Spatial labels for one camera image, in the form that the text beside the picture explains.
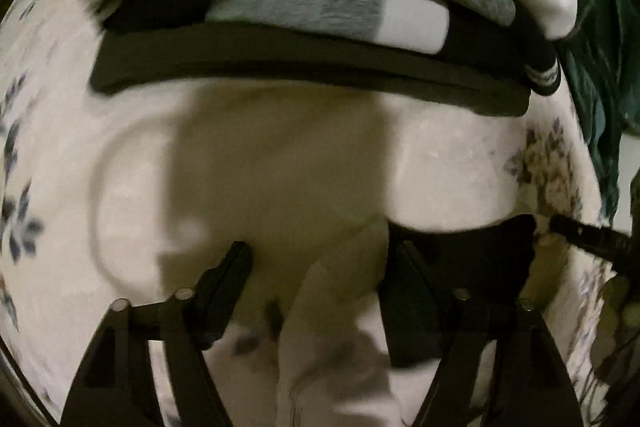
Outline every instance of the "metal pin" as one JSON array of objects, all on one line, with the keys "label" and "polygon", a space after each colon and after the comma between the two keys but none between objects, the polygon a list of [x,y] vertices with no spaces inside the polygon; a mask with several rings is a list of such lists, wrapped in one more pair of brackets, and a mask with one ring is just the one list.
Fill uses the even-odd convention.
[{"label": "metal pin", "polygon": [[453,290],[453,295],[459,301],[468,301],[471,298],[471,293],[466,288],[456,288]]},{"label": "metal pin", "polygon": [[174,296],[178,301],[186,301],[193,297],[193,290],[191,288],[180,288],[176,293],[174,293]]},{"label": "metal pin", "polygon": [[531,299],[520,299],[518,302],[520,303],[522,309],[526,312],[532,312],[536,309],[536,306],[535,304],[533,304],[533,301]]},{"label": "metal pin", "polygon": [[115,312],[121,312],[129,307],[129,303],[127,299],[115,299],[111,303],[111,309]]}]

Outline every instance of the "green cloth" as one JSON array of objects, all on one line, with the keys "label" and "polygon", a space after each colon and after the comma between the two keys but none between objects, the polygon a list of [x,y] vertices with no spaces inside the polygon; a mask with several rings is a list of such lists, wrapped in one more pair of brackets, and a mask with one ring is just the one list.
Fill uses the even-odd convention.
[{"label": "green cloth", "polygon": [[600,184],[603,214],[618,206],[625,127],[640,132],[640,15],[631,0],[578,0],[574,30],[557,42],[584,140]]}]

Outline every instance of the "black clip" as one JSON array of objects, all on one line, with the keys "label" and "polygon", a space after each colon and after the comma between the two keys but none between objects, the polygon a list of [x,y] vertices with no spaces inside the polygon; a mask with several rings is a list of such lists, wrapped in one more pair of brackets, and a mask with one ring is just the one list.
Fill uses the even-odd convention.
[{"label": "black clip", "polygon": [[185,427],[232,427],[202,357],[226,329],[252,269],[252,252],[234,243],[195,292],[178,290],[163,303],[111,304],[76,372],[62,427],[155,427],[162,416],[148,341],[164,342],[169,376]]},{"label": "black clip", "polygon": [[549,231],[559,233],[572,245],[609,261],[618,273],[631,275],[628,272],[634,264],[630,259],[632,240],[625,233],[585,225],[561,214],[551,217]]},{"label": "black clip", "polygon": [[[443,291],[408,241],[390,253],[388,263],[387,276],[392,277],[380,299],[389,352],[392,347],[407,349],[403,362],[410,362],[416,354],[424,355],[420,342],[427,342],[438,348],[431,356],[441,358],[414,427],[468,425],[479,360],[492,339],[497,339],[497,349],[483,427],[582,427],[574,387],[533,306],[487,303],[464,288]],[[383,298],[393,299],[385,303]]]}]

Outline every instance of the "white stripe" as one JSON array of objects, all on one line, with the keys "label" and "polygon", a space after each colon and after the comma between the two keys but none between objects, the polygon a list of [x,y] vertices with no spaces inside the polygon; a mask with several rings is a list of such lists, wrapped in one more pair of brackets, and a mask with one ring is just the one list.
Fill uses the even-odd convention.
[{"label": "white stripe", "polygon": [[378,44],[430,55],[447,39],[449,9],[433,0],[385,0]]},{"label": "white stripe", "polygon": [[524,70],[527,76],[539,86],[550,86],[558,77],[558,60],[556,59],[553,66],[546,71],[536,71],[528,64],[524,65]]}]

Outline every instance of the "white sheet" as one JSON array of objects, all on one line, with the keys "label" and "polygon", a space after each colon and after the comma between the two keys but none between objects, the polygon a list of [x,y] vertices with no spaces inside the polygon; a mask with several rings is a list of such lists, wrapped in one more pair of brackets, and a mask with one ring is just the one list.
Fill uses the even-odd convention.
[{"label": "white sheet", "polygon": [[[99,43],[79,0],[16,0],[0,27],[0,87],[11,93],[0,121],[15,142],[0,334],[55,415],[113,299],[163,299],[233,240],[252,245],[255,269],[207,362],[235,425],[271,426],[277,345],[265,306],[277,299],[288,314],[308,268],[375,216],[421,230],[482,227],[523,210],[598,219],[565,82],[552,97],[532,95],[523,118],[238,78],[107,98],[87,87]],[[606,269],[554,244],[538,250],[532,272],[524,295],[550,301],[545,316],[580,391]],[[235,356],[247,335],[257,349]],[[404,376],[425,382],[420,369]],[[416,387],[396,386],[398,403]]]}]

